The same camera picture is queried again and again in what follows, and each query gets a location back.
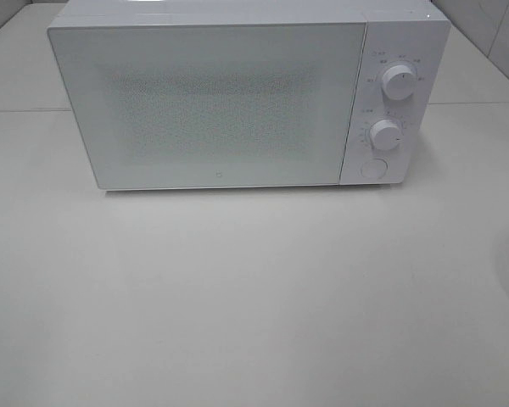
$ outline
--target white countertop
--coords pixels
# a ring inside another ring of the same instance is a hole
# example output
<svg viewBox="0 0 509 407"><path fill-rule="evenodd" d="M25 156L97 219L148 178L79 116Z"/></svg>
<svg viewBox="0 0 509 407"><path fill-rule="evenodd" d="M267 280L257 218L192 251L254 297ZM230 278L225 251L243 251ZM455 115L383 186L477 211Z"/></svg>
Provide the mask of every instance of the white countertop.
<svg viewBox="0 0 509 407"><path fill-rule="evenodd" d="M28 5L0 30L0 110L70 108L45 31L63 6ZM509 102L509 80L453 29L430 102Z"/></svg>
<svg viewBox="0 0 509 407"><path fill-rule="evenodd" d="M397 187L109 192L0 113L0 406L509 407L509 103Z"/></svg>

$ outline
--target microwave door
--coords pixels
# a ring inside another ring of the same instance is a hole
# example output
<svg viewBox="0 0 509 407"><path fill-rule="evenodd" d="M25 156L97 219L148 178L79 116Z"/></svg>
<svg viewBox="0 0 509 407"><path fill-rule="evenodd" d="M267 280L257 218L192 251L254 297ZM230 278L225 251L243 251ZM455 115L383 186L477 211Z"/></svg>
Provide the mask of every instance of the microwave door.
<svg viewBox="0 0 509 407"><path fill-rule="evenodd" d="M338 184L365 25L50 30L102 189Z"/></svg>

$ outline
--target microwave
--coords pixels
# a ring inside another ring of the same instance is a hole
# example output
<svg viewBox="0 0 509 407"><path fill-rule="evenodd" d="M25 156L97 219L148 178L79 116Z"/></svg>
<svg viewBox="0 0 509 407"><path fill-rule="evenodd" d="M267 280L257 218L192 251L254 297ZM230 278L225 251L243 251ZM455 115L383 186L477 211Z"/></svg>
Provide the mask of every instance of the microwave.
<svg viewBox="0 0 509 407"><path fill-rule="evenodd" d="M427 0L70 0L48 28L104 190L400 183L450 22Z"/></svg>

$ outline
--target button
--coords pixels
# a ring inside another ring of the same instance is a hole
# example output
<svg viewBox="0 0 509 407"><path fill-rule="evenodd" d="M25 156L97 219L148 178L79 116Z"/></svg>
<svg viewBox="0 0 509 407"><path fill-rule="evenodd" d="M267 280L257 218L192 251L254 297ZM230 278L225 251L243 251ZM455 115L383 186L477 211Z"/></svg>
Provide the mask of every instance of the button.
<svg viewBox="0 0 509 407"><path fill-rule="evenodd" d="M361 168L361 174L365 178L369 178L371 180L379 180L384 177L387 173L387 169L389 166L382 159L373 159L372 161L368 161Z"/></svg>

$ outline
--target power knob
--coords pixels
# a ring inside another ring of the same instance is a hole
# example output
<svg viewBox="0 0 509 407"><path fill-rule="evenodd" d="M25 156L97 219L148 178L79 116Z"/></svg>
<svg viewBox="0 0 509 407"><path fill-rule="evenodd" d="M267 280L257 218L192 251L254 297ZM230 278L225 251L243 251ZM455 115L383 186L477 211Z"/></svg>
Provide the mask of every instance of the power knob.
<svg viewBox="0 0 509 407"><path fill-rule="evenodd" d="M383 73L383 91L389 99L404 100L413 94L417 84L417 74L407 64L398 64Z"/></svg>
<svg viewBox="0 0 509 407"><path fill-rule="evenodd" d="M382 151L389 151L400 144L403 137L400 125L392 120L378 121L370 129L370 139L373 148Z"/></svg>

